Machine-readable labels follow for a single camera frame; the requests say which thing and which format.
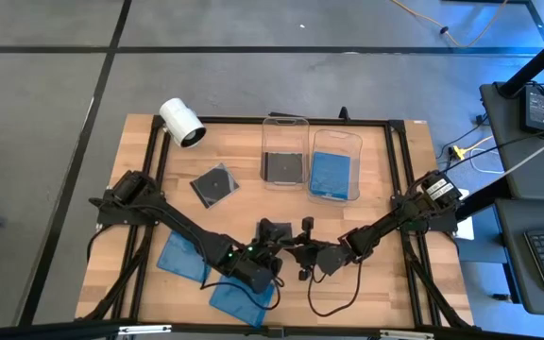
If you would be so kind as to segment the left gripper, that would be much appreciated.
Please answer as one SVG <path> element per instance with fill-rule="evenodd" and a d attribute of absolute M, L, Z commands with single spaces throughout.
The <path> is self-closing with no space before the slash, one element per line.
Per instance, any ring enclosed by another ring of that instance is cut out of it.
<path fill-rule="evenodd" d="M 269 272 L 277 277 L 282 267 L 282 260 L 278 257 L 281 249 L 294 253 L 299 249 L 299 244 L 294 239 L 280 241 L 279 236 L 268 236 L 268 219 L 262 218 L 257 224 L 256 238 L 246 246 L 248 275 L 256 277 Z"/>

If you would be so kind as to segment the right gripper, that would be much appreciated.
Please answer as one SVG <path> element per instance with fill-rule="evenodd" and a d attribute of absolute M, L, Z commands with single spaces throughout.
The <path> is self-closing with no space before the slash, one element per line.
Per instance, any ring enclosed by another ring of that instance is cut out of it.
<path fill-rule="evenodd" d="M 311 216 L 301 220 L 302 234 L 295 238 L 299 249 L 295 251 L 295 260 L 301 267 L 298 279 L 306 281 L 318 266 L 325 275 L 332 275 L 340 267 L 347 264 L 349 252 L 339 244 L 311 239 L 314 228 Z"/>

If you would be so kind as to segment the black jewel case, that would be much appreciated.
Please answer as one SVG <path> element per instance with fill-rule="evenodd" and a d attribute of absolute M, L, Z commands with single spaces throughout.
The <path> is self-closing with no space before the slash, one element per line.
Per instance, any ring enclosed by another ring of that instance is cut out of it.
<path fill-rule="evenodd" d="M 292 224 L 289 222 L 267 223 L 266 240 L 278 245 L 289 245 L 293 239 Z"/>
<path fill-rule="evenodd" d="M 239 183 L 224 163 L 217 164 L 205 174 L 192 180 L 190 185 L 206 209 L 240 189 Z"/>
<path fill-rule="evenodd" d="M 302 183 L 302 154 L 264 152 L 262 157 L 261 176 L 266 182 L 289 184 Z"/>

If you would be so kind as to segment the blue cloth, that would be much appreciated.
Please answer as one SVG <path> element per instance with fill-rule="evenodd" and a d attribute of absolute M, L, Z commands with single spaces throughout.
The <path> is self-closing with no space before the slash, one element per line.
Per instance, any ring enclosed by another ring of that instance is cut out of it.
<path fill-rule="evenodd" d="M 205 265 L 195 246 L 173 231 L 163 247 L 157 267 L 197 282 L 203 282 L 211 273 L 211 268 Z"/>

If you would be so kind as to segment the clear plastic bin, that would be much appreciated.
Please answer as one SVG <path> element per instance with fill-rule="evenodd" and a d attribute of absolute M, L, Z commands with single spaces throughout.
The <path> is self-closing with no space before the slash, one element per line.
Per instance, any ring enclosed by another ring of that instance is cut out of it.
<path fill-rule="evenodd" d="M 268 190 L 301 190 L 309 180 L 310 125 L 302 117 L 268 117 L 262 124 L 261 166 L 264 152 L 301 153 L 303 158 L 303 182 L 297 184 L 264 182 Z"/>
<path fill-rule="evenodd" d="M 308 184 L 308 195 L 312 201 L 315 201 L 317 203 L 328 203 L 332 205 L 348 205 L 349 203 L 359 198 L 359 180 L 361 165 L 360 157 L 362 145 L 362 138 L 354 133 L 332 129 L 320 129 L 314 134 L 313 153 L 311 157 L 311 167 Z M 316 151 L 350 157 L 350 180 L 347 200 L 340 200 L 326 196 L 318 196 L 310 193 L 309 186 L 312 174 L 312 164 L 314 153 Z"/>

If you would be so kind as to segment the white paper sheet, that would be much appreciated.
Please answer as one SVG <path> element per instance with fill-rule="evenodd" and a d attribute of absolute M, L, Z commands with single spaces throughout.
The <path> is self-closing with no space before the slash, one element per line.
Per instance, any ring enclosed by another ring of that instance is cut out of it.
<path fill-rule="evenodd" d="M 452 234 L 457 239 L 473 241 L 475 238 L 473 229 L 473 218 L 469 216 L 465 220 L 457 223 L 457 231 Z"/>

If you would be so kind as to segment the black pole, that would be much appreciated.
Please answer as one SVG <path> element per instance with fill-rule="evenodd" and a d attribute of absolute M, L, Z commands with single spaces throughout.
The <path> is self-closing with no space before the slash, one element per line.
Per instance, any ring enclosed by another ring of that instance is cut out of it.
<path fill-rule="evenodd" d="M 457 222 L 467 219 L 478 211 L 486 209 L 492 205 L 496 199 L 511 198 L 509 184 L 505 178 L 499 178 L 488 184 L 484 188 L 468 195 L 461 201 L 459 208 L 455 212 Z"/>
<path fill-rule="evenodd" d="M 522 87 L 544 70 L 544 48 L 526 63 L 518 72 L 499 87 L 505 96 L 516 94 Z"/>

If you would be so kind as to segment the grey desk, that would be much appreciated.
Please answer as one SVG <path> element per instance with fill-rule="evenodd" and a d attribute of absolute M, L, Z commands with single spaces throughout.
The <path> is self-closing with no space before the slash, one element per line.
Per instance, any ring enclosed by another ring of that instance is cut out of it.
<path fill-rule="evenodd" d="M 519 99 L 502 97 L 491 84 L 482 85 L 480 93 L 505 171 L 544 146 L 544 140 L 520 129 Z M 513 197 L 544 200 L 544 151 L 504 178 Z"/>
<path fill-rule="evenodd" d="M 524 235 L 544 229 L 544 201 L 498 199 L 495 213 L 516 285 L 516 302 L 531 314 L 544 315 L 544 285 Z"/>

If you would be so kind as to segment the white rod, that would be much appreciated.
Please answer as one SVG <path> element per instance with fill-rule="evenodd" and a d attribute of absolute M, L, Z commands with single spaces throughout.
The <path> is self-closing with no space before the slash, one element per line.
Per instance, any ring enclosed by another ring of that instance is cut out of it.
<path fill-rule="evenodd" d="M 511 174 L 512 172 L 514 172 L 515 170 L 517 170 L 518 168 L 520 168 L 523 164 L 525 164 L 526 162 L 530 161 L 531 159 L 533 159 L 534 157 L 536 157 L 537 155 L 541 154 L 542 152 L 544 151 L 544 146 L 540 147 L 537 151 L 535 151 L 534 153 L 532 153 L 531 155 L 529 155 L 528 157 L 526 157 L 524 160 L 520 161 L 518 164 L 516 164 L 515 166 L 513 166 L 512 168 L 506 170 L 503 175 L 500 177 L 500 179 L 506 177 L 507 175 Z"/>

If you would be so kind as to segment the black rig beam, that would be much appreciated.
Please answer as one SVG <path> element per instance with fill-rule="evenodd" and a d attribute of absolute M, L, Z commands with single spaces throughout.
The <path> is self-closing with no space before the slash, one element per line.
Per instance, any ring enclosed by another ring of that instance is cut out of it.
<path fill-rule="evenodd" d="M 435 340 L 544 340 L 544 337 L 511 333 L 482 331 L 477 328 L 450 328 L 438 326 L 419 326 L 412 329 L 391 328 L 342 328 L 342 327 L 260 327 L 247 325 L 216 325 L 191 323 L 136 323 L 131 319 L 78 320 L 72 322 L 24 325 L 0 328 L 0 340 L 94 340 L 118 336 L 121 326 L 171 324 L 173 330 L 167 333 L 213 333 L 261 335 L 273 339 L 287 336 L 346 336 L 370 337 L 378 339 L 380 330 L 405 330 L 428 332 Z"/>

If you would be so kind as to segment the black power adapter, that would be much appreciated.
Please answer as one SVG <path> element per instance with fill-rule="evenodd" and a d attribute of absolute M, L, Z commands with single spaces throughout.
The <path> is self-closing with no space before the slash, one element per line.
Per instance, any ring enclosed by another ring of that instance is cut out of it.
<path fill-rule="evenodd" d="M 519 93 L 519 127 L 544 136 L 544 93 L 535 85 L 527 85 Z"/>

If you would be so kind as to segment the black aluminium table frame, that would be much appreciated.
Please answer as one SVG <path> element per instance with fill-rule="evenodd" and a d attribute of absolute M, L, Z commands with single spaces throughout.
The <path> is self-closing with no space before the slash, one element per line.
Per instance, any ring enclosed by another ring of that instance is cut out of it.
<path fill-rule="evenodd" d="M 318 204 L 303 191 L 268 190 L 260 178 L 262 120 L 256 117 L 208 117 L 202 142 L 188 149 L 172 146 L 162 188 L 171 205 L 202 228 L 248 242 L 262 218 L 298 227 L 314 218 L 314 237 L 333 241 L 388 213 L 391 195 L 407 180 L 435 166 L 430 129 L 424 121 L 403 122 L 316 119 L 311 131 L 332 129 L 359 135 L 360 196 L 348 205 Z M 224 163 L 240 189 L 206 209 L 190 182 Z M 156 227 L 144 275 L 137 318 L 143 323 L 247 325 L 209 303 L 211 291 L 157 267 L 169 236 Z M 404 257 L 397 233 L 387 235 L 362 265 L 350 265 L 309 285 L 298 279 L 298 266 L 283 255 L 281 300 L 261 327 L 342 327 L 412 329 L 415 326 Z"/>

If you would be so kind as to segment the silver metal bracket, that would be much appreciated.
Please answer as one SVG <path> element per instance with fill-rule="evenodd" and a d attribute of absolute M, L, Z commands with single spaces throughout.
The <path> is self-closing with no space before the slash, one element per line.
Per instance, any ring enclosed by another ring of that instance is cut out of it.
<path fill-rule="evenodd" d="M 121 326 L 118 329 L 118 336 L 133 336 L 140 334 L 153 334 L 153 333 L 167 333 L 171 332 L 173 327 L 171 324 L 159 324 L 159 325 L 132 325 Z"/>
<path fill-rule="evenodd" d="M 378 340 L 435 340 L 428 332 L 405 330 L 380 330 Z"/>

